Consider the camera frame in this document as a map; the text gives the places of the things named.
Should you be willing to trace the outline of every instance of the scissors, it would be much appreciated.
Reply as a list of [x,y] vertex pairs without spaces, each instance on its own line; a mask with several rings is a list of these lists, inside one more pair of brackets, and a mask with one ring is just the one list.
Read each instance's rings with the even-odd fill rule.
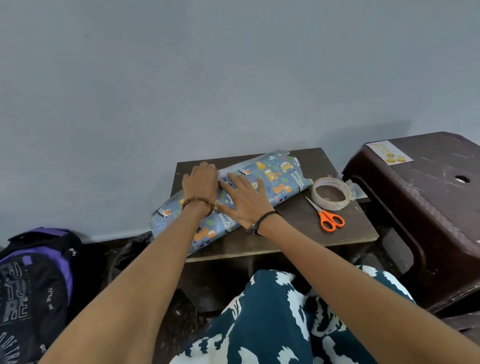
[[322,210],[307,196],[305,196],[305,198],[312,204],[315,210],[318,211],[318,216],[320,217],[320,226],[323,230],[327,232],[334,232],[337,228],[342,228],[345,225],[345,220],[343,220],[343,217]]

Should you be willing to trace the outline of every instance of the black bracelet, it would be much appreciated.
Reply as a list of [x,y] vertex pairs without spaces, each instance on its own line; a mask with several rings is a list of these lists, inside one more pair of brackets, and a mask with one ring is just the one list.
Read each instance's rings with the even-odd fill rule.
[[257,223],[256,224],[252,224],[252,226],[250,226],[248,229],[247,229],[247,234],[250,234],[252,235],[253,233],[257,234],[257,235],[260,235],[258,233],[258,228],[260,227],[260,223],[269,215],[272,215],[272,214],[278,214],[279,216],[282,216],[277,210],[273,210],[273,211],[269,211],[267,212],[265,215],[263,215],[261,218],[258,219]]

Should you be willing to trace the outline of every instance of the scissors blade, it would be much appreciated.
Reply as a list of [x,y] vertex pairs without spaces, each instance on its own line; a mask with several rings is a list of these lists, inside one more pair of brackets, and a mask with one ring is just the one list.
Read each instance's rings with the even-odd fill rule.
[[305,196],[305,198],[307,199],[308,202],[310,202],[312,204],[312,206],[315,208],[315,210],[317,210],[318,212],[322,212],[323,210],[321,208],[319,208],[311,199],[309,199],[307,196]]

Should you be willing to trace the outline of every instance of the gray wall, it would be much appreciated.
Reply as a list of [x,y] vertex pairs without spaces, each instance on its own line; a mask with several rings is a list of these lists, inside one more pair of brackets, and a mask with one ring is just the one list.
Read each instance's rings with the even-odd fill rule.
[[0,0],[0,241],[143,232],[177,161],[479,143],[478,3]]

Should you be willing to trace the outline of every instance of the person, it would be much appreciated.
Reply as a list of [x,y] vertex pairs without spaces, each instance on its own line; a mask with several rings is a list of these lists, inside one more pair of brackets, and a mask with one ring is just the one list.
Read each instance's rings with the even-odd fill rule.
[[[220,182],[243,227],[273,211],[243,176]],[[185,197],[215,201],[213,165],[183,176]],[[193,199],[180,215],[62,332],[40,364],[151,363],[156,336],[189,247],[210,205]],[[303,296],[293,276],[261,270],[207,332],[172,363],[480,363],[480,348],[416,306],[393,276],[355,267],[268,215],[258,233],[273,241],[311,284]]]

